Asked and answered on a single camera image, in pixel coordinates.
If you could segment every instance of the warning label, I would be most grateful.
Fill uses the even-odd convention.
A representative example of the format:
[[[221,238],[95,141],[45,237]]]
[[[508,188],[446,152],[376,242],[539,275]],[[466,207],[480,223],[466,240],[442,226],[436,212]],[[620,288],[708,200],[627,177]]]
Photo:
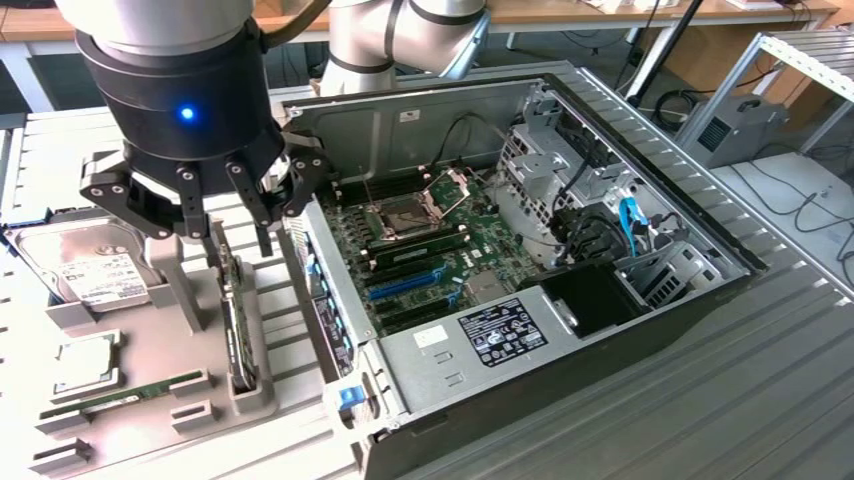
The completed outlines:
[[[518,298],[462,317],[459,324],[487,367],[548,344]]]
[[[67,263],[59,272],[84,305],[145,295],[145,282],[127,253]]]

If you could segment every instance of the blue pcie slot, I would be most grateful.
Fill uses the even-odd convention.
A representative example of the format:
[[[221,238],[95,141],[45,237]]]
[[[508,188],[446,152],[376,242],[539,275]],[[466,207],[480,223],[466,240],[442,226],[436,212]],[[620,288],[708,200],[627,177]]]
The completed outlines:
[[[436,268],[428,273],[423,273],[422,275],[409,277],[400,282],[384,287],[375,288],[368,292],[368,300],[380,300],[385,297],[391,297],[392,295],[408,292],[409,290],[414,290],[416,288],[435,285],[436,283],[439,283],[439,280],[442,280],[442,274],[444,273],[446,268],[447,264],[442,265],[442,267]]]

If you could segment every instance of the blue led light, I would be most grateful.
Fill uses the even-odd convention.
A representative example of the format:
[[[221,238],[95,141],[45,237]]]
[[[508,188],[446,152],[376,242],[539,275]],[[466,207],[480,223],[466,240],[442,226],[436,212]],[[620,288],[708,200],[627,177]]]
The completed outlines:
[[[181,120],[187,122],[196,118],[196,111],[189,107],[181,108],[179,114],[181,116]]]

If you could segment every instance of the green motherboard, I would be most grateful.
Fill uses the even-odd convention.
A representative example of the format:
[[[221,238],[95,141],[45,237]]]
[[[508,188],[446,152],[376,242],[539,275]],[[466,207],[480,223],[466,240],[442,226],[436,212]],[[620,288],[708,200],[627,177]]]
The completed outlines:
[[[365,311],[388,335],[515,291],[540,271],[488,197],[446,171],[423,190],[341,206],[321,201]]]

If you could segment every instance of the floor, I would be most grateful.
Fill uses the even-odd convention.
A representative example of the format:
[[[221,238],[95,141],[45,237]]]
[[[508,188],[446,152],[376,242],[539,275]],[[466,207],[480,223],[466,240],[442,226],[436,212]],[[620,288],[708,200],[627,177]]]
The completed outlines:
[[[630,45],[623,40],[624,34],[624,30],[526,33],[518,35],[514,51],[504,48],[507,35],[495,34],[490,36],[486,49],[478,57],[478,65],[490,67],[568,60],[576,67],[587,67],[607,84],[614,85],[630,50]],[[285,45],[273,49],[264,58],[269,87],[303,85],[309,78],[319,78],[327,55],[325,43]],[[36,65],[60,109],[103,105],[80,55],[40,56],[36,57]],[[412,71],[409,67],[400,66],[397,73],[404,74]],[[623,73],[620,84],[627,82],[632,73],[634,66],[630,65]],[[654,106],[663,92],[679,88],[690,88],[690,85],[668,71],[663,71],[643,98],[642,109],[650,109]],[[838,101],[831,101],[824,106],[826,111],[818,116],[818,122],[830,115],[838,104]],[[0,115],[23,111],[27,111],[27,104],[8,72],[0,68]],[[799,145],[816,128],[818,122],[796,132],[782,133],[770,140]],[[832,148],[822,150],[823,155],[818,160],[854,186],[853,126],[854,111],[822,139],[819,146],[832,146]],[[767,153],[775,155],[782,153],[782,150],[771,148]]]

